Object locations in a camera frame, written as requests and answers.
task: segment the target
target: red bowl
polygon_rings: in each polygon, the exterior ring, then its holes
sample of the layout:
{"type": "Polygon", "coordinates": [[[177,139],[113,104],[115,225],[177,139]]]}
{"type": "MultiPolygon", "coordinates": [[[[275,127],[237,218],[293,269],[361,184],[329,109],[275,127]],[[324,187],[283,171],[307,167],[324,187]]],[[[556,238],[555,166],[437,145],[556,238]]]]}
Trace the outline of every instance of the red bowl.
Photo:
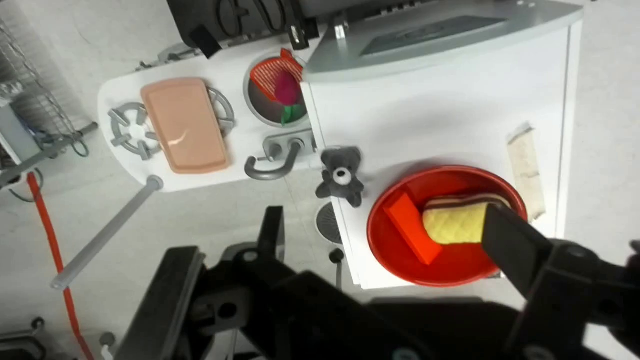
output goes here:
{"type": "Polygon", "coordinates": [[[369,243],[386,269],[420,285],[448,287],[469,283],[498,272],[498,266],[480,243],[442,246],[433,263],[420,262],[385,211],[386,204],[394,201],[402,192],[419,208],[434,198],[498,193],[511,201],[520,218],[528,218],[520,193],[493,171],[469,166],[438,166],[407,175],[388,187],[370,211],[369,243]]]}

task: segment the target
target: green object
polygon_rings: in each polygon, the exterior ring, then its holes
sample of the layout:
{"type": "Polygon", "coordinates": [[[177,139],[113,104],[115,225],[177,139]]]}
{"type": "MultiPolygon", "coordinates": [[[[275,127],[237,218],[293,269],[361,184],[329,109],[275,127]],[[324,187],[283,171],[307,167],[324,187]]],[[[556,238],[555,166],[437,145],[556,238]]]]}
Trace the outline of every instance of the green object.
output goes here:
{"type": "Polygon", "coordinates": [[[285,105],[281,114],[281,124],[293,124],[307,114],[305,104],[285,105]]]}

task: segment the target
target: orange block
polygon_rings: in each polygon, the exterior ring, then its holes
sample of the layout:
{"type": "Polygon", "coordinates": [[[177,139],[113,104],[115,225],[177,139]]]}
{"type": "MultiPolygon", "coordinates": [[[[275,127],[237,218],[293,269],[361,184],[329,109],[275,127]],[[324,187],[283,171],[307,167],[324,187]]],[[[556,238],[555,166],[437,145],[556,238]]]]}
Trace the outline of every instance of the orange block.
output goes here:
{"type": "Polygon", "coordinates": [[[442,246],[429,238],[423,225],[423,213],[407,192],[385,205],[385,213],[393,219],[393,224],[420,258],[420,262],[433,263],[438,258],[442,246]]]}

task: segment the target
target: yellow sponge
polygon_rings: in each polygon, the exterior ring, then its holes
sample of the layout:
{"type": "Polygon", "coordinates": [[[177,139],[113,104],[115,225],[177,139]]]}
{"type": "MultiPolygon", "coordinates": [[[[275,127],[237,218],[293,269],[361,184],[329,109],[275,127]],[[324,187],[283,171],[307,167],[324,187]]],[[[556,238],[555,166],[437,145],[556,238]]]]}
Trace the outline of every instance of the yellow sponge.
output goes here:
{"type": "Polygon", "coordinates": [[[508,205],[501,196],[437,199],[426,204],[423,225],[438,243],[480,243],[489,204],[508,205]]]}

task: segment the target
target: floor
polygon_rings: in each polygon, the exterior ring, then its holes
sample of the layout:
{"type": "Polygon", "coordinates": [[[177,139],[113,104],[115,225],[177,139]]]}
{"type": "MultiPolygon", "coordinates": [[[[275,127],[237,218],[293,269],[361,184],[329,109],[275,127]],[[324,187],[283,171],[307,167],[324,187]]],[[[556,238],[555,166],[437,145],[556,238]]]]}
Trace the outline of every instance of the floor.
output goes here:
{"type": "MultiPolygon", "coordinates": [[[[168,43],[180,42],[167,4],[159,0],[20,0],[18,6],[89,116],[96,114],[96,94],[104,79],[128,73],[139,61],[150,61],[168,43]]],[[[640,222],[632,215],[640,209],[639,14],[637,0],[587,4],[573,159],[568,238],[618,263],[630,253],[628,239],[640,235],[640,222]]],[[[89,144],[89,159],[68,151],[43,166],[45,196],[66,259],[140,187],[115,162],[100,135],[90,135],[89,144]]],[[[317,184],[319,173],[308,171],[268,184],[242,182],[154,196],[72,285],[89,341],[98,347],[103,332],[124,336],[168,246],[199,243],[209,253],[207,262],[217,263],[229,243],[257,238],[270,204],[288,204],[286,262],[334,279],[334,268],[326,259],[333,246],[315,228],[315,213],[323,205],[312,196],[317,184]]],[[[78,356],[63,295],[49,285],[54,263],[37,208],[0,192],[0,228],[0,330],[27,328],[41,313],[49,321],[49,340],[61,354],[78,356]]],[[[493,298],[515,290],[497,279],[483,290],[358,291],[346,283],[346,291],[367,300],[476,291],[493,298]]],[[[591,328],[588,344],[599,344],[594,347],[609,358],[632,358],[606,330],[591,328]]]]}

